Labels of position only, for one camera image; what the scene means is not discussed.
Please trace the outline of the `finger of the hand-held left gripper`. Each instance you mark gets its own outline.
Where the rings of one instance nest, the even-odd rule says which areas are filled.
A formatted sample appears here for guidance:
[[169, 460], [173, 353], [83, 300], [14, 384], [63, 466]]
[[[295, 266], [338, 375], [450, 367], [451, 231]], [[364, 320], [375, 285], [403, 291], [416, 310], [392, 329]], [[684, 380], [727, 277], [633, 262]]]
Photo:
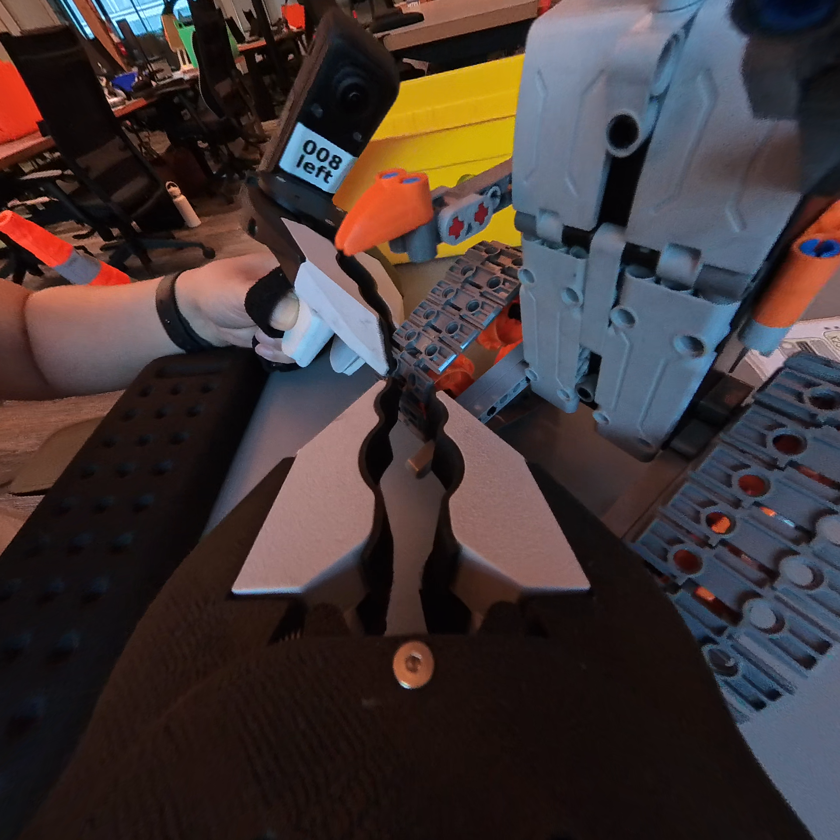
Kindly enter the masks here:
[[378, 375], [390, 375], [393, 334], [356, 335], [353, 330], [353, 258], [304, 224], [290, 219], [283, 223], [305, 258], [293, 284], [298, 298]]
[[403, 294], [378, 251], [353, 257], [353, 306], [356, 335], [392, 335], [404, 321]]

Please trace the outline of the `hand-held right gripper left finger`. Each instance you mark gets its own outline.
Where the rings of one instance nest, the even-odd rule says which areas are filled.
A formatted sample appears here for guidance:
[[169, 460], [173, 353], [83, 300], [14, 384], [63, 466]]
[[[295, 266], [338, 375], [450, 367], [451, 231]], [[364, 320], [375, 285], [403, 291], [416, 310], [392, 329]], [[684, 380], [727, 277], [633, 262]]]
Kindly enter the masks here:
[[393, 537], [382, 478], [396, 420], [397, 382], [385, 380], [299, 450], [232, 593], [329, 604], [383, 635]]

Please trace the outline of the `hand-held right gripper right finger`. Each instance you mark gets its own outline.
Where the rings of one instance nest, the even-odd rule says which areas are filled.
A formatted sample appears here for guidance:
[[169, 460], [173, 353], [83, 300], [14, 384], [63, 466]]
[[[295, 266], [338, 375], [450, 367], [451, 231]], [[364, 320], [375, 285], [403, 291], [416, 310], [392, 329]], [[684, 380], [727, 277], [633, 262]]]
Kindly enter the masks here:
[[427, 417], [444, 489], [423, 567], [431, 634], [467, 634], [492, 606], [583, 593], [590, 582], [526, 460], [445, 393]]

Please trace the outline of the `grey orange tracked toy robot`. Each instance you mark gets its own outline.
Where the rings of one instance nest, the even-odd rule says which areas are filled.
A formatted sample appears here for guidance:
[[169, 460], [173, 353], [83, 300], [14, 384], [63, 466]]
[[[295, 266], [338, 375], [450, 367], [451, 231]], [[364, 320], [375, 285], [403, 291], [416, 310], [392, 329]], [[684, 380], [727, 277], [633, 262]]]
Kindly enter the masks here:
[[516, 385], [639, 460], [709, 450], [632, 547], [743, 725], [838, 653], [838, 362], [795, 353], [734, 419], [710, 374], [780, 350], [838, 271], [838, 2], [561, 2], [514, 135], [430, 199], [384, 173], [336, 244], [426, 261], [512, 204]]

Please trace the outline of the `person's left forearm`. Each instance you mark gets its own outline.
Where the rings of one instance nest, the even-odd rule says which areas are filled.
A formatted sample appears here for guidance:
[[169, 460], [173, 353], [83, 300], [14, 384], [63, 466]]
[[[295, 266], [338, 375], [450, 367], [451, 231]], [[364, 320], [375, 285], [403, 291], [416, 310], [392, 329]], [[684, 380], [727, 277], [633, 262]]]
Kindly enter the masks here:
[[176, 353], [156, 311], [158, 284], [29, 291], [2, 280], [2, 400], [114, 392]]

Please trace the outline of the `grey desk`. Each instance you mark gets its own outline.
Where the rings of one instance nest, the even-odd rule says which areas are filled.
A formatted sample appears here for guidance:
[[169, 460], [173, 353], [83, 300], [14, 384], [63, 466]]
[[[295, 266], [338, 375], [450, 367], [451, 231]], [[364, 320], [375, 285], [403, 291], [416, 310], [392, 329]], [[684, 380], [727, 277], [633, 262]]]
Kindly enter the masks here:
[[[270, 374], [223, 488], [206, 524], [210, 532], [282, 459], [320, 433], [374, 383], [369, 368], [351, 376], [328, 359], [303, 371]], [[634, 536], [650, 508], [681, 484], [692, 465], [672, 452], [642, 463], [596, 431], [590, 411], [563, 413], [537, 400], [525, 414], [503, 421], [501, 437], [547, 471], [620, 538]], [[432, 546], [434, 514], [443, 495], [433, 477], [416, 479], [407, 460], [419, 440], [401, 423], [392, 432], [395, 462], [383, 480], [395, 528], [398, 568], [388, 631], [420, 627], [417, 593], [421, 563]], [[755, 712], [739, 728], [772, 782], [815, 838], [838, 838], [838, 646], [800, 679], [794, 692]]]

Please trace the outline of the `person's left hand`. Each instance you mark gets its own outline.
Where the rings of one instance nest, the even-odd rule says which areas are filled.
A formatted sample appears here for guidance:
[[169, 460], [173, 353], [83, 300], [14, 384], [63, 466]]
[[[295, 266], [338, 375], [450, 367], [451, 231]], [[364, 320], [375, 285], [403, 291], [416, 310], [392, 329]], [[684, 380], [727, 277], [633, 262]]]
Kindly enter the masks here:
[[189, 269], [175, 281], [177, 306], [194, 332], [212, 345], [247, 348], [270, 363], [290, 364], [281, 339], [259, 329], [245, 309], [249, 289], [278, 266], [266, 250]]

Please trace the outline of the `yellow plastic box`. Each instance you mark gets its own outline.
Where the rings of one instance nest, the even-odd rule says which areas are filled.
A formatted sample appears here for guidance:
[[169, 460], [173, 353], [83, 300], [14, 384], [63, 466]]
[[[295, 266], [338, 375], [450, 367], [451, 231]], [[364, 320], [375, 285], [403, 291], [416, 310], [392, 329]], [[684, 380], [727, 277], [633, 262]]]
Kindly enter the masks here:
[[433, 191], [509, 160], [523, 61], [519, 55], [403, 81], [335, 205], [349, 212], [381, 172], [425, 173]]

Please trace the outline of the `black wristband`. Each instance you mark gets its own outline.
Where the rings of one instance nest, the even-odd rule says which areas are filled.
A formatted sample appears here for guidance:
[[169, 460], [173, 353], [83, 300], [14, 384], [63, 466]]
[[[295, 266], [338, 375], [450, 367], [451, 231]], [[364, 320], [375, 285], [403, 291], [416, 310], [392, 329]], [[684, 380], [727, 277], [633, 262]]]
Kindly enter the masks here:
[[179, 308], [175, 284], [180, 275], [181, 272], [176, 272], [164, 276], [155, 289], [154, 303], [161, 326], [174, 346], [184, 353], [211, 350], [214, 346], [193, 329]]

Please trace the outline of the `white water bottle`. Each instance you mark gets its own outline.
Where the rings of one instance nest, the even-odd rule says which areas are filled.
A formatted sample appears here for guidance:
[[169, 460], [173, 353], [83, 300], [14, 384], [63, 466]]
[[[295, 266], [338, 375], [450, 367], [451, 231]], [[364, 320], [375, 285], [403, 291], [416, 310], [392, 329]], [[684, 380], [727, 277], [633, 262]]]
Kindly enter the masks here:
[[183, 194], [180, 186], [172, 181], [167, 181], [164, 185], [185, 226], [188, 228], [200, 227], [202, 220], [188, 198]]

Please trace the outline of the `black office chair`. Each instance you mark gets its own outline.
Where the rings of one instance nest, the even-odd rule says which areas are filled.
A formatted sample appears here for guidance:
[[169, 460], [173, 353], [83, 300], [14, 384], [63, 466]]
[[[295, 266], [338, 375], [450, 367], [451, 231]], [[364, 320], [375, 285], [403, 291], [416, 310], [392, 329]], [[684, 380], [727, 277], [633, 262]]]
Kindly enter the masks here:
[[76, 179], [73, 192], [57, 188], [54, 194], [81, 224], [116, 242], [109, 264], [123, 269], [136, 257], [151, 272], [153, 249], [195, 248], [213, 259], [212, 248], [173, 235], [184, 220], [109, 106], [77, 33], [57, 26], [23, 35], [2, 33], [1, 39]]

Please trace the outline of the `orange traffic cone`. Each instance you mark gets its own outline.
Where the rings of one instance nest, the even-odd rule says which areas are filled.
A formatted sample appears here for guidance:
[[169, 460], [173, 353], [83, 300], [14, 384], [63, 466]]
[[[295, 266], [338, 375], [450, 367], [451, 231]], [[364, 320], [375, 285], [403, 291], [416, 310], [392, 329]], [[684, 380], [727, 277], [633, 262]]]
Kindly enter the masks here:
[[131, 283], [123, 271], [74, 248], [67, 241], [6, 210], [1, 233], [37, 260], [77, 286], [116, 287]]

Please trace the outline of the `orange bag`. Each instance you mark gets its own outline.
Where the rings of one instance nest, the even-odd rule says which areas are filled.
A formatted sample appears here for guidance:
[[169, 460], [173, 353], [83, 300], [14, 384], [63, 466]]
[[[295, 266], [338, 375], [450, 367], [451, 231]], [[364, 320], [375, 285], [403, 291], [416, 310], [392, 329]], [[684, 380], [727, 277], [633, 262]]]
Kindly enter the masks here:
[[23, 78], [15, 65], [1, 60], [1, 143], [39, 131], [42, 120]]

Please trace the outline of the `wooden table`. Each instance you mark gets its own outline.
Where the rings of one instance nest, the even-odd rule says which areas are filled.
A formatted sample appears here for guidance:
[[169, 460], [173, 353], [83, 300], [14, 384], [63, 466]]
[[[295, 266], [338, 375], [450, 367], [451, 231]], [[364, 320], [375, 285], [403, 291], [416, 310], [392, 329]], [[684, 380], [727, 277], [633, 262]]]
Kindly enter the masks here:
[[39, 132], [26, 134], [19, 139], [1, 142], [1, 171], [28, 161], [55, 147], [56, 144], [52, 138], [45, 137]]

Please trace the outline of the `white instruction booklet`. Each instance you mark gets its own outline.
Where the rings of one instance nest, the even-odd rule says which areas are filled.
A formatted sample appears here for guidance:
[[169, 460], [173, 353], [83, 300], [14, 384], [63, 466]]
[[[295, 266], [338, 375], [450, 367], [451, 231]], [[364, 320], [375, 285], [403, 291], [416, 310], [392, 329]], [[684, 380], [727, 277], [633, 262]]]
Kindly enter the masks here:
[[749, 351], [743, 363], [763, 382], [790, 357], [803, 352], [839, 362], [839, 317], [799, 321], [774, 352], [762, 355]]

